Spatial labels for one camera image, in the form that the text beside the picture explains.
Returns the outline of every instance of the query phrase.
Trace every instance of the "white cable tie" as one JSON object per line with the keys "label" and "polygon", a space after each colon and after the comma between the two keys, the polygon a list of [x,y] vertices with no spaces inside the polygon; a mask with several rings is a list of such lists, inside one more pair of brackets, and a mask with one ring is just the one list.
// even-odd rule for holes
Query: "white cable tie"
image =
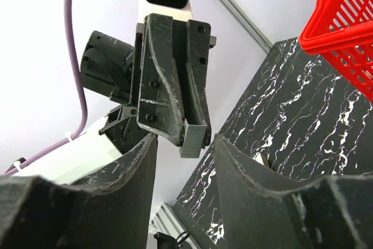
{"label": "white cable tie", "polygon": [[70,131],[66,131],[65,137],[69,140],[69,142],[73,142],[74,140],[71,138],[72,133]]}
{"label": "white cable tie", "polygon": [[14,167],[16,168],[16,170],[18,171],[21,171],[21,162],[19,160],[16,160],[14,163],[13,163]]}

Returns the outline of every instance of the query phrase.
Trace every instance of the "black marble table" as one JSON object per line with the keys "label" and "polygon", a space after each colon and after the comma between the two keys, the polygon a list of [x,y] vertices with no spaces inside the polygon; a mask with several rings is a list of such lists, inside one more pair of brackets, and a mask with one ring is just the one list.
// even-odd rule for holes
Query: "black marble table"
{"label": "black marble table", "polygon": [[[296,181],[373,174],[370,103],[296,38],[275,44],[220,133],[249,157]],[[213,145],[174,210],[203,248],[226,248]]]}

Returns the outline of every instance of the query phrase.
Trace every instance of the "black wire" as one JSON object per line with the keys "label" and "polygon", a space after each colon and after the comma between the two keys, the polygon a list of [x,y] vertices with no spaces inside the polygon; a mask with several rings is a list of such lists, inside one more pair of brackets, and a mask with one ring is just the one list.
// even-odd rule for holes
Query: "black wire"
{"label": "black wire", "polygon": [[187,240],[187,239],[189,238],[189,236],[191,236],[191,233],[188,232],[187,230],[186,230],[185,232],[182,232],[181,234],[179,234],[179,236],[178,236],[177,239],[176,239],[176,241],[177,241],[177,245],[181,245],[181,244],[183,244],[183,242],[184,242],[185,240]]}

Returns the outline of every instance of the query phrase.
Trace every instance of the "red basket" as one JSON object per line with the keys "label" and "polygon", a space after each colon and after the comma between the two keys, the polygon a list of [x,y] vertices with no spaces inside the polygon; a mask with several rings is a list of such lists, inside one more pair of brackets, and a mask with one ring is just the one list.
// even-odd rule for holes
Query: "red basket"
{"label": "red basket", "polygon": [[373,101],[373,0],[317,0],[300,46],[321,54]]}

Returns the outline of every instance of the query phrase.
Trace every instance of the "screw hole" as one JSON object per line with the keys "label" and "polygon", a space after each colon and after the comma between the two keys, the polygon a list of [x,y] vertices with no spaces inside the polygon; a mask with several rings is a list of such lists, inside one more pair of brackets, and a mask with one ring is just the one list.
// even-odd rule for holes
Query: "screw hole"
{"label": "screw hole", "polygon": [[198,27],[197,27],[197,30],[198,30],[198,32],[199,32],[200,34],[205,33],[205,27],[204,27],[204,26],[198,26]]}
{"label": "screw hole", "polygon": [[207,59],[204,58],[204,57],[200,57],[200,58],[199,58],[199,62],[200,62],[200,64],[202,64],[202,65],[206,65],[206,64],[207,64]]}

